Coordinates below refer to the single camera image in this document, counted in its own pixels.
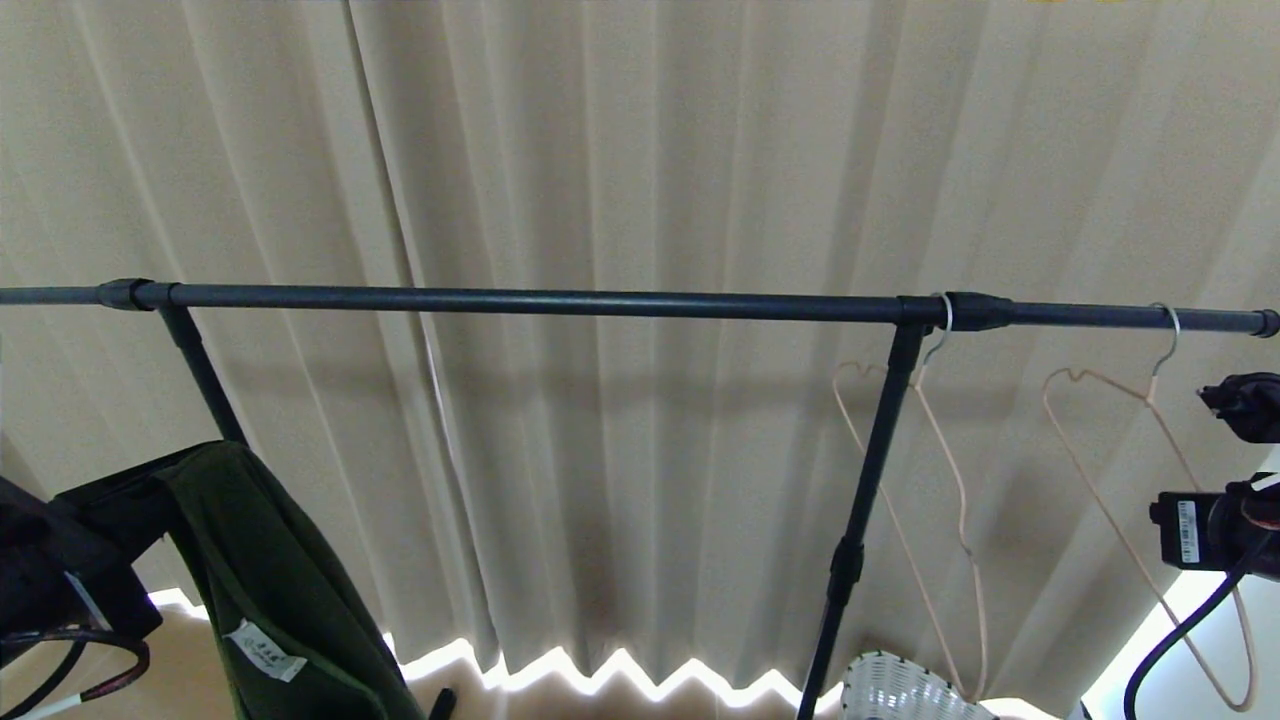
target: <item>green cloth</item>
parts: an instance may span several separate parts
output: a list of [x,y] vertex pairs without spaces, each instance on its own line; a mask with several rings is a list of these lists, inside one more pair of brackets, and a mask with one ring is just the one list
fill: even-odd
[[[172,536],[209,609],[237,717],[425,717],[337,555],[252,452],[211,443],[157,477],[187,521]],[[243,620],[306,659],[292,680],[228,639]]]

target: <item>hanger hook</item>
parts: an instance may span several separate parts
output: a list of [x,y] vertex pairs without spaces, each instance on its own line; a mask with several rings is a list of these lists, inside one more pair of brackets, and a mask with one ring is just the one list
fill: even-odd
[[947,293],[934,292],[931,297],[941,297],[942,304],[947,306],[947,327],[942,329],[942,340],[940,340],[937,345],[931,347],[929,351],[924,354],[924,360],[920,363],[922,370],[929,364],[929,359],[933,357],[933,354],[942,350],[942,346],[947,343],[947,338],[951,337],[951,325],[955,323],[955,310],[951,307],[951,299],[947,297]]
[[1151,377],[1155,378],[1160,374],[1160,366],[1165,364],[1165,360],[1169,360],[1174,356],[1174,352],[1178,352],[1178,338],[1183,336],[1183,323],[1178,319],[1178,310],[1174,310],[1169,305],[1165,305],[1164,302],[1152,302],[1151,306],[1162,309],[1169,314],[1169,319],[1174,322],[1174,343],[1169,346],[1169,352],[1166,352],[1160,360],[1156,360],[1156,366],[1151,369]]

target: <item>wire hanger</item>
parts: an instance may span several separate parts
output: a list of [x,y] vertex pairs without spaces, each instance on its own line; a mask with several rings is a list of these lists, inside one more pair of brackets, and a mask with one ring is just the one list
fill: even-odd
[[[1166,360],[1172,357],[1174,354],[1178,351],[1178,341],[1183,334],[1183,325],[1181,322],[1179,322],[1178,319],[1178,311],[1174,310],[1171,306],[1165,305],[1162,302],[1156,302],[1152,306],[1161,307],[1165,310],[1165,313],[1169,314],[1169,318],[1172,322],[1172,328],[1174,328],[1174,341],[1169,347],[1169,352],[1166,352],[1160,360],[1157,360],[1156,365],[1151,369],[1151,380],[1147,383],[1146,392],[1139,392],[1134,388],[1130,388],[1120,383],[1119,380],[1115,380],[1096,370],[1091,369],[1073,370],[1071,368],[1060,368],[1057,370],[1053,370],[1052,373],[1050,373],[1047,378],[1044,378],[1044,384],[1041,389],[1041,402],[1044,405],[1044,413],[1048,415],[1050,423],[1053,424],[1053,430],[1057,433],[1059,439],[1066,448],[1066,454],[1071,457],[1071,465],[1075,466],[1076,474],[1080,477],[1082,480],[1084,480],[1085,487],[1088,487],[1089,489],[1089,495],[1092,495],[1093,500],[1098,503],[1098,507],[1106,516],[1107,523],[1110,523],[1111,529],[1115,530],[1116,536],[1120,538],[1120,542],[1129,552],[1129,557],[1132,557],[1133,561],[1138,565],[1138,570],[1142,571],[1142,577],[1143,579],[1147,580],[1147,585],[1151,587],[1151,592],[1156,594],[1156,598],[1160,601],[1160,606],[1165,609],[1165,614],[1169,615],[1169,619],[1175,625],[1178,625],[1180,623],[1178,615],[1169,606],[1169,603],[1165,602],[1164,594],[1156,585],[1156,580],[1151,577],[1151,573],[1147,570],[1146,564],[1143,564],[1142,559],[1138,556],[1138,551],[1134,548],[1133,542],[1120,528],[1120,523],[1115,519],[1115,516],[1111,514],[1111,510],[1102,500],[1102,492],[1098,489],[1097,483],[1089,475],[1089,473],[1084,470],[1084,465],[1080,461],[1075,446],[1073,446],[1071,441],[1068,439],[1066,430],[1062,429],[1062,424],[1057,420],[1057,415],[1053,414],[1053,407],[1048,400],[1048,391],[1053,379],[1057,378],[1059,375],[1066,375],[1068,379],[1070,379],[1073,383],[1078,383],[1084,378],[1093,378],[1103,383],[1105,386],[1115,388],[1140,401],[1143,406],[1156,419],[1156,423],[1160,425],[1160,432],[1165,436],[1165,439],[1169,442],[1169,446],[1174,450],[1174,454],[1178,456],[1178,464],[1183,468],[1183,471],[1187,473],[1187,478],[1190,480],[1192,486],[1196,488],[1197,492],[1204,492],[1204,487],[1201,484],[1199,479],[1196,477],[1196,473],[1192,470],[1190,462],[1187,461],[1187,455],[1183,452],[1181,447],[1179,447],[1178,441],[1174,439],[1174,433],[1169,429],[1169,424],[1165,421],[1165,416],[1164,414],[1161,414],[1160,407],[1156,406],[1156,400],[1155,400],[1156,384],[1160,378],[1160,368],[1165,364]],[[1257,673],[1257,661],[1254,659],[1254,648],[1253,648],[1253,629],[1249,625],[1249,616],[1248,614],[1245,614],[1244,600],[1240,596],[1240,591],[1239,589],[1233,591],[1231,596],[1235,601],[1235,611],[1240,619],[1240,633],[1244,635],[1244,655],[1249,665],[1248,688],[1245,689],[1244,698],[1240,700],[1240,702],[1233,701],[1231,697],[1226,693],[1226,689],[1222,687],[1222,683],[1219,682],[1217,675],[1215,675],[1213,671],[1210,670],[1208,662],[1201,655],[1199,648],[1196,647],[1196,643],[1192,642],[1189,635],[1184,638],[1184,642],[1187,643],[1187,647],[1192,651],[1192,655],[1196,657],[1196,662],[1199,664],[1201,670],[1204,671],[1204,676],[1208,678],[1208,682],[1212,683],[1213,689],[1217,692],[1219,697],[1222,698],[1222,702],[1225,702],[1226,706],[1234,710],[1235,712],[1247,712],[1249,707],[1253,706],[1253,700],[1257,693],[1258,673]]]
[[[974,598],[978,606],[978,642],[980,646],[980,666],[978,670],[978,682],[973,688],[973,692],[965,692],[965,685],[960,680],[960,673],[956,670],[955,659],[951,655],[951,646],[947,644],[947,638],[942,632],[942,623],[938,620],[938,614],[933,607],[933,600],[929,597],[928,591],[924,588],[924,578],[920,575],[920,568],[915,562],[915,556],[911,553],[911,546],[906,542],[906,532],[902,529],[902,521],[899,518],[897,510],[893,507],[893,498],[884,486],[881,486],[879,493],[884,498],[884,507],[888,510],[890,520],[893,523],[893,530],[897,533],[897,538],[902,542],[902,550],[906,551],[906,561],[911,566],[911,574],[915,577],[915,587],[920,591],[920,597],[924,600],[924,607],[929,614],[929,621],[933,624],[933,632],[937,634],[938,644],[942,646],[942,655],[947,662],[947,670],[951,673],[951,684],[955,685],[956,691],[969,702],[978,702],[982,700],[987,685],[987,606],[982,592],[982,573],[978,569],[978,561],[974,559],[973,548],[969,546],[969,538],[965,533],[965,524],[969,518],[969,500],[965,491],[964,477],[960,474],[960,468],[956,464],[955,455],[951,452],[951,446],[947,443],[946,436],[942,433],[942,428],[938,425],[938,420],[933,414],[933,407],[929,405],[929,398],[924,393],[924,375],[928,370],[929,360],[933,359],[934,354],[946,345],[947,340],[951,337],[951,327],[954,324],[955,316],[951,307],[951,299],[946,293],[936,295],[942,297],[942,302],[947,309],[947,327],[942,331],[942,338],[924,354],[924,360],[920,363],[920,372],[916,378],[909,383],[909,387],[915,392],[915,396],[920,401],[920,407],[924,410],[924,416],[929,420],[929,427],[933,428],[933,434],[938,438],[938,443],[942,446],[942,454],[947,459],[947,465],[951,468],[951,477],[956,482],[956,488],[960,493],[960,520],[957,525],[957,536],[960,538],[960,548],[964,550],[965,557],[969,561],[969,568],[973,574],[973,591]],[[831,391],[836,396],[836,405],[840,406],[840,414],[845,418],[845,424],[849,427],[849,433],[854,437],[854,442],[858,448],[867,452],[867,446],[863,443],[861,436],[858,434],[858,429],[854,427],[854,420],[849,415],[849,409],[845,406],[845,400],[840,395],[840,378],[844,370],[847,368],[854,368],[858,370],[859,378],[865,378],[873,372],[887,373],[888,368],[883,365],[863,365],[858,361],[845,361],[836,366],[836,372],[831,378]]]

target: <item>white tag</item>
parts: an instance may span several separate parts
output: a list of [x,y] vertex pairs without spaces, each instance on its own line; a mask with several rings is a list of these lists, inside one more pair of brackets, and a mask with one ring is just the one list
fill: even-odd
[[1178,501],[1178,542],[1181,543],[1183,562],[1199,562],[1199,529],[1196,528],[1196,503]]
[[285,653],[261,628],[248,620],[242,619],[241,626],[225,637],[236,643],[259,670],[284,683],[292,680],[307,664],[306,657]]

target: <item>ceiling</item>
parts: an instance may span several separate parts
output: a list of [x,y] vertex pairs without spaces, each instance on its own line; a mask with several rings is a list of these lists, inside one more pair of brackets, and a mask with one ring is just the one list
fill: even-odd
[[[1272,3],[147,1],[0,5],[0,283],[186,282],[1261,307],[1280,270]],[[200,310],[253,448],[402,660],[454,638],[586,673],[803,679],[860,456],[835,365],[890,329]],[[42,495],[215,428],[159,318],[4,309],[4,473]],[[956,336],[929,398],[969,484],[991,691],[1062,712],[1151,607],[1041,409],[1169,333]],[[1193,389],[1268,368],[1188,333],[1160,402],[1204,483],[1265,451]],[[849,383],[865,430],[876,388]],[[1184,487],[1140,405],[1059,416],[1161,582]],[[909,402],[886,484],[978,674],[957,502]],[[154,589],[186,584],[164,546]],[[193,588],[188,585],[188,593]],[[881,512],[837,662],[942,670]]]

